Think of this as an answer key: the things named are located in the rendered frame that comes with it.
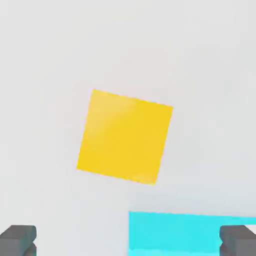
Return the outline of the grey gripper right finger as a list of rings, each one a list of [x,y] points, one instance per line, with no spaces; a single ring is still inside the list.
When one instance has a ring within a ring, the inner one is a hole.
[[[247,226],[223,225],[219,237],[219,256],[256,256],[256,234]]]

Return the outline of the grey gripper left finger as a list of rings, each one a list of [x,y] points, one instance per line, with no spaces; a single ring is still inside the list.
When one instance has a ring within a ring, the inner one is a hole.
[[[0,256],[37,256],[34,225],[11,225],[0,234]]]

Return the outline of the small yellow cube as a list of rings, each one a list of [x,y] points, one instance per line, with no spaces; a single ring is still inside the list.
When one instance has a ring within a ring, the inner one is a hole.
[[[154,185],[172,112],[165,104],[94,89],[77,169]]]

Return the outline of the large cyan box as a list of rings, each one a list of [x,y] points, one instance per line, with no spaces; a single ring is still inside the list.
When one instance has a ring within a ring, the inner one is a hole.
[[[256,217],[129,212],[127,256],[220,256],[220,227]]]

